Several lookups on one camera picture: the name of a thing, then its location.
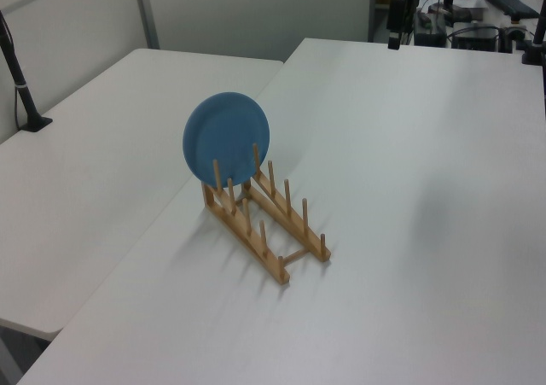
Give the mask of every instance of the white wall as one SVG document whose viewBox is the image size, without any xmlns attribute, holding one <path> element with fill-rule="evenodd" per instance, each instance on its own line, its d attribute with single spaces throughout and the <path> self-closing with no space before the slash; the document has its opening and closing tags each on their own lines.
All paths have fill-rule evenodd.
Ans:
<svg viewBox="0 0 546 385">
<path fill-rule="evenodd" d="M 36 0 L 4 17 L 41 114 L 133 49 L 147 46 L 137 0 Z M 1 56 L 0 143 L 15 133 L 13 91 Z"/>
<path fill-rule="evenodd" d="M 370 0 L 149 0 L 163 50 L 285 61 L 303 38 L 365 41 Z"/>
</svg>

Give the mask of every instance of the keyboard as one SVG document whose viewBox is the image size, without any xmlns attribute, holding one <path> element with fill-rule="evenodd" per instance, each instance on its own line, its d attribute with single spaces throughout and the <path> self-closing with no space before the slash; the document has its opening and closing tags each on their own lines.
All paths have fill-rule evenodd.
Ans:
<svg viewBox="0 0 546 385">
<path fill-rule="evenodd" d="M 529 8 L 520 0 L 486 0 L 493 6 L 499 8 L 505 15 L 519 15 L 523 20 L 525 18 L 538 18 L 538 12 Z"/>
</svg>

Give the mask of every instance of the wooden dowel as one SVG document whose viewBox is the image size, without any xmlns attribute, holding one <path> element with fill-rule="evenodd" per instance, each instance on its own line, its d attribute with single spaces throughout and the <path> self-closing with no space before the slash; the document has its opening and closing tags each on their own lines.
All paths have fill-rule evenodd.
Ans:
<svg viewBox="0 0 546 385">
<path fill-rule="evenodd" d="M 259 154 L 258 154 L 258 145 L 253 144 L 254 149 L 254 165 L 256 165 L 256 178 L 259 178 L 261 171 L 259 170 Z"/>
<path fill-rule="evenodd" d="M 324 233 L 321 234 L 321 256 L 326 255 L 326 236 Z"/>
<path fill-rule="evenodd" d="M 229 202 L 231 203 L 231 214 L 235 214 L 237 206 L 235 204 L 235 193 L 233 191 L 233 180 L 228 178 Z"/>
<path fill-rule="evenodd" d="M 259 221 L 259 234 L 262 237 L 262 255 L 267 256 L 267 241 L 265 240 L 265 224 L 263 220 Z"/>
<path fill-rule="evenodd" d="M 267 162 L 267 167 L 270 170 L 271 197 L 275 197 L 275 177 L 273 176 L 273 162 L 271 160 Z"/>
<path fill-rule="evenodd" d="M 287 200 L 287 216 L 290 217 L 292 215 L 292 204 L 290 202 L 290 184 L 288 184 L 288 179 L 284 181 L 284 194 Z"/>
<path fill-rule="evenodd" d="M 304 206 L 304 235 L 309 234 L 309 223 L 307 221 L 307 199 L 302 200 Z"/>
<path fill-rule="evenodd" d="M 216 189 L 218 193 L 222 193 L 222 181 L 220 180 L 220 168 L 218 167 L 218 160 L 214 159 L 212 161 L 214 166 L 214 177 L 216 178 Z"/>
<path fill-rule="evenodd" d="M 279 255 L 279 277 L 284 280 L 284 259 Z"/>
<path fill-rule="evenodd" d="M 247 236 L 250 236 L 253 228 L 250 225 L 250 211 L 248 210 L 248 199 L 242 199 L 242 206 L 245 209 L 245 220 L 247 223 Z"/>
</svg>

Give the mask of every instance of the blue plate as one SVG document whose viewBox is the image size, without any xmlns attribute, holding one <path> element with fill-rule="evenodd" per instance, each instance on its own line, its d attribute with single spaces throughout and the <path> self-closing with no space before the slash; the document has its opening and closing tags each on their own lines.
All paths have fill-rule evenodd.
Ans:
<svg viewBox="0 0 546 385">
<path fill-rule="evenodd" d="M 270 145 L 270 127 L 262 108 L 241 93 L 218 93 L 189 116 L 183 151 L 189 169 L 202 182 L 216 187 L 212 161 L 218 160 L 223 187 L 246 182 L 255 172 L 253 144 L 259 161 Z"/>
</svg>

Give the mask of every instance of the table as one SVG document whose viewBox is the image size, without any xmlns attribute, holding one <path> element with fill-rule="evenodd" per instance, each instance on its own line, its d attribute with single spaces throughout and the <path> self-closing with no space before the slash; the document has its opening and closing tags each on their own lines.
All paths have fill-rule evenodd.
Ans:
<svg viewBox="0 0 546 385">
<path fill-rule="evenodd" d="M 542 7 L 543 0 L 520 0 L 525 5 L 533 8 L 540 14 L 540 8 Z M 422 8 L 425 5 L 423 12 L 427 12 L 428 6 L 436 3 L 437 0 L 419 0 L 417 8 Z M 515 26 L 510 23 L 510 17 L 506 16 L 501 10 L 494 7 L 492 4 L 486 0 L 453 0 L 455 5 L 458 5 L 463 8 L 483 8 L 484 9 L 484 19 L 483 22 L 492 24 L 498 27 L 505 26 Z M 537 19 L 530 20 L 521 20 L 519 26 L 524 26 L 528 31 L 535 33 L 537 30 Z M 452 29 L 448 27 L 448 33 L 451 33 Z M 527 39 L 532 39 L 532 36 L 527 33 Z"/>
<path fill-rule="evenodd" d="M 136 50 L 0 146 L 0 325 L 51 340 L 190 178 L 182 134 L 221 91 L 281 67 Z"/>
<path fill-rule="evenodd" d="M 306 39 L 258 103 L 331 263 L 278 286 L 192 177 L 20 384 L 542 383 L 542 89 L 514 56 Z"/>
</svg>

